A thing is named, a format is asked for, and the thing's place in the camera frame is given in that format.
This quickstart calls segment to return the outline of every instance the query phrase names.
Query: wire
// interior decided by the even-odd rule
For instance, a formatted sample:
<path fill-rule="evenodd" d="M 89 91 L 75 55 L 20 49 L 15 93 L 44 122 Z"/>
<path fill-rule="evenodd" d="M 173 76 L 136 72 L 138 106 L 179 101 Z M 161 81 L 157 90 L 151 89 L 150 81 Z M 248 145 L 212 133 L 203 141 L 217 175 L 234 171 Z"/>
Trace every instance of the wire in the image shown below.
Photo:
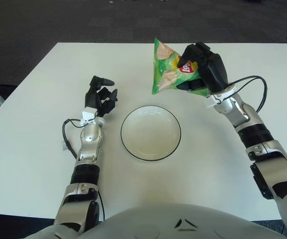
<path fill-rule="evenodd" d="M 101 195 L 100 195 L 100 192 L 99 192 L 99 191 L 98 191 L 98 195 L 99 195 L 99 198 L 100 198 L 100 202 L 101 202 L 103 220 L 105 220 L 103 202 L 102 202 L 102 198 L 101 198 Z"/>
<path fill-rule="evenodd" d="M 247 79 L 251 79 L 251 80 L 250 80 L 249 82 L 247 82 L 246 84 L 244 84 L 238 91 L 236 91 L 235 93 L 231 94 L 230 96 L 224 98 L 223 101 L 226 100 L 226 99 L 228 99 L 228 98 L 230 98 L 230 97 L 232 97 L 234 94 L 240 92 L 241 89 L 243 89 L 246 85 L 248 85 L 248 84 L 251 83 L 252 81 L 254 81 L 254 80 L 256 80 L 256 79 L 260 79 L 260 80 L 263 82 L 263 84 L 264 84 L 264 92 L 263 92 L 263 98 L 262 98 L 262 100 L 261 100 L 261 102 L 260 102 L 260 104 L 259 104 L 259 106 L 258 106 L 258 108 L 257 108 L 257 110 L 256 110 L 256 112 L 259 112 L 259 111 L 262 109 L 262 107 L 264 106 L 265 101 L 266 101 L 266 98 L 267 98 L 267 89 L 268 89 L 268 88 L 267 88 L 267 83 L 266 83 L 266 81 L 265 81 L 265 79 L 264 79 L 263 77 L 260 77 L 260 76 L 248 76 L 248 77 L 244 77 L 244 78 L 242 78 L 242 79 L 239 79 L 239 80 L 237 80 L 237 81 L 234 81 L 234 82 L 228 84 L 228 86 L 234 85 L 234 84 L 239 83 L 239 82 L 241 82 L 241 81 L 245 81 L 245 80 L 247 80 Z"/>
<path fill-rule="evenodd" d="M 282 235 L 284 234 L 284 231 L 285 231 L 285 225 L 283 225 Z"/>
<path fill-rule="evenodd" d="M 69 122 L 72 123 L 72 125 L 76 128 L 83 128 L 85 127 L 87 124 L 85 124 L 84 126 L 77 126 L 73 123 L 73 121 L 79 121 L 80 119 L 67 119 L 64 121 L 63 126 L 62 126 L 62 133 L 63 133 L 63 138 L 64 138 L 64 142 L 67 146 L 67 148 L 69 149 L 69 151 L 72 153 L 73 157 L 76 159 L 77 158 L 77 154 L 75 153 L 73 147 L 71 146 L 70 142 L 68 141 L 67 137 L 66 137 L 66 132 L 65 132 L 65 126 L 66 124 L 68 124 Z"/>

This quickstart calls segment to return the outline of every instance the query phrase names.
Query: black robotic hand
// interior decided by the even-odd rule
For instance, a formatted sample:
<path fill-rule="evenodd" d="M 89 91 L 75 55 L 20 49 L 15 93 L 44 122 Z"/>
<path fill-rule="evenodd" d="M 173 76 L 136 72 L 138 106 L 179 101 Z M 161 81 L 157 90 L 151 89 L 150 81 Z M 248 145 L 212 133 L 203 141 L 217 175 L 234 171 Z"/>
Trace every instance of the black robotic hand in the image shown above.
<path fill-rule="evenodd" d="M 85 107 L 97 109 L 97 116 L 102 117 L 104 114 L 109 113 L 115 107 L 117 99 L 117 89 L 110 92 L 106 87 L 113 86 L 114 82 L 98 76 L 93 76 L 90 82 L 89 91 L 85 96 Z"/>
<path fill-rule="evenodd" d="M 210 51 L 202 42 L 186 47 L 177 67 L 182 67 L 187 61 L 197 62 L 201 79 L 183 82 L 177 85 L 180 90 L 198 90 L 208 87 L 212 94 L 222 92 L 228 85 L 227 74 L 219 54 Z"/>

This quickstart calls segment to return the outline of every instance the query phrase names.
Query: green chip bag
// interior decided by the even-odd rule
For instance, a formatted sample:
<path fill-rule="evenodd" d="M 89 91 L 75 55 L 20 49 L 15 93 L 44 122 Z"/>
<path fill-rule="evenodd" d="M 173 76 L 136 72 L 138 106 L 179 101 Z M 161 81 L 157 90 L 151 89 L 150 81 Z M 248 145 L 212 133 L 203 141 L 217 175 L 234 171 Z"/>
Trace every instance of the green chip bag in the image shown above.
<path fill-rule="evenodd" d="M 165 89 L 177 89 L 177 85 L 201 78 L 197 72 L 197 63 L 188 61 L 178 68 L 180 55 L 157 38 L 154 40 L 154 79 L 152 94 L 155 95 Z M 191 91 L 201 96 L 209 95 L 208 88 Z"/>

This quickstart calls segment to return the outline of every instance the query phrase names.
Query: white bowl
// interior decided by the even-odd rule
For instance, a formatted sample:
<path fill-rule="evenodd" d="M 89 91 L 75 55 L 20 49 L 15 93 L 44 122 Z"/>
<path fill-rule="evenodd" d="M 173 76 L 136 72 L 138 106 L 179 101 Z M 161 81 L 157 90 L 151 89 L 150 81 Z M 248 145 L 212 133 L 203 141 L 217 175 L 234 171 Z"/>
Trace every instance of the white bowl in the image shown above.
<path fill-rule="evenodd" d="M 133 156 L 157 161 L 169 156 L 181 139 L 179 122 L 164 108 L 144 106 L 132 111 L 121 127 L 121 140 Z"/>

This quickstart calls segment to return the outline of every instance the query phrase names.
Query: gray carpet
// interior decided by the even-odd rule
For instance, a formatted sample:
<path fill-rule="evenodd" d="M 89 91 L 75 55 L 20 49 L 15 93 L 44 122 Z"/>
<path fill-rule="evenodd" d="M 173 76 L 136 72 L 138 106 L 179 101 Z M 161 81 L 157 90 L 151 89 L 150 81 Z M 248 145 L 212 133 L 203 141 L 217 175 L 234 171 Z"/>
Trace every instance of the gray carpet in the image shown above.
<path fill-rule="evenodd" d="M 286 43 L 287 0 L 112 1 L 0 0 L 0 84 L 20 84 L 57 42 Z M 49 223 L 0 216 L 0 238 Z M 258 223 L 283 231 L 279 220 Z"/>

